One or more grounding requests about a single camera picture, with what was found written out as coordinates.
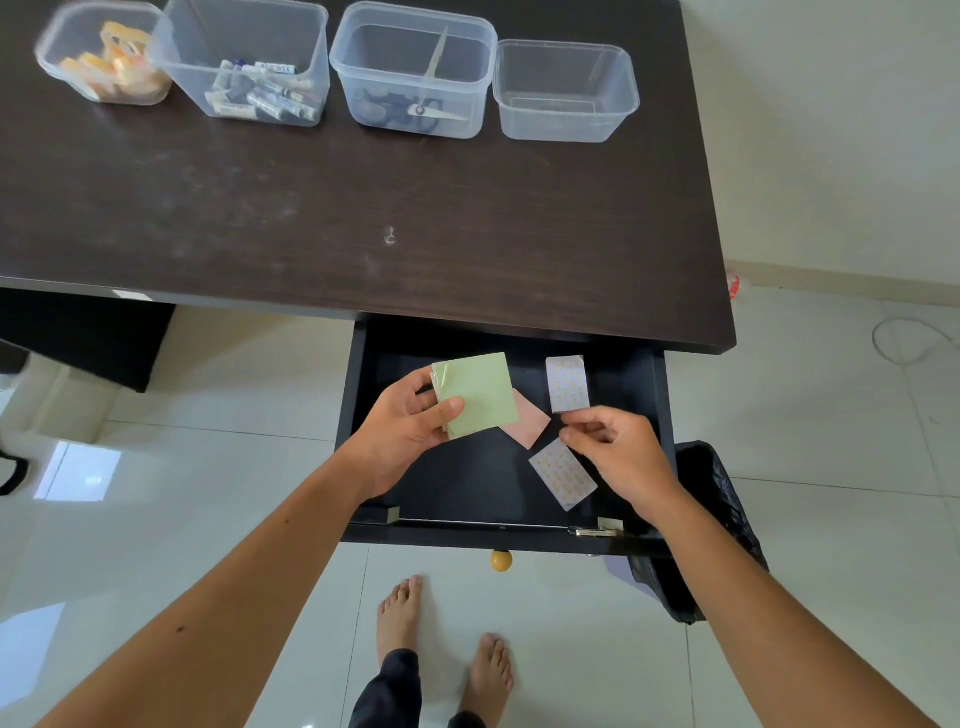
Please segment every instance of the desk top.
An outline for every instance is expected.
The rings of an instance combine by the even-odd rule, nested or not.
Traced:
[[[558,144],[504,136],[492,92],[470,140],[367,129],[332,71],[313,129],[212,119],[175,87],[98,105],[34,60],[55,0],[7,3],[0,277],[731,348],[679,3],[422,2],[500,38],[619,45],[640,108]],[[329,42],[346,4],[325,3]]]

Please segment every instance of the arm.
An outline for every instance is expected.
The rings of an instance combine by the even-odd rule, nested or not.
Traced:
[[[463,411],[459,398],[417,395],[429,373],[384,391],[342,448],[37,728],[242,728],[350,516],[446,440],[442,425]]]
[[[646,418],[592,407],[564,421],[564,442],[663,534],[766,728],[936,728],[694,500]]]

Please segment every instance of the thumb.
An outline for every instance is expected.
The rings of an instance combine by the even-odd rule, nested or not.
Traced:
[[[451,420],[455,420],[464,411],[464,398],[451,397],[449,400],[437,402],[430,409],[417,415],[418,425],[424,433],[433,432],[443,427]]]
[[[601,453],[604,446],[579,429],[564,427],[560,431],[560,439],[564,445],[584,455],[594,465],[597,465],[597,457],[603,457]]]

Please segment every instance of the forearm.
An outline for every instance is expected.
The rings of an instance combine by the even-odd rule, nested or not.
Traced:
[[[363,500],[362,478],[334,454],[38,728],[242,728]]]
[[[766,728],[935,726],[692,497],[672,499],[658,527]]]

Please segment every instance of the drawer knob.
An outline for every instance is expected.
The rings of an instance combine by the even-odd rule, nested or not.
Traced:
[[[490,555],[490,565],[494,571],[506,571],[514,565],[514,556],[510,551],[494,551]]]

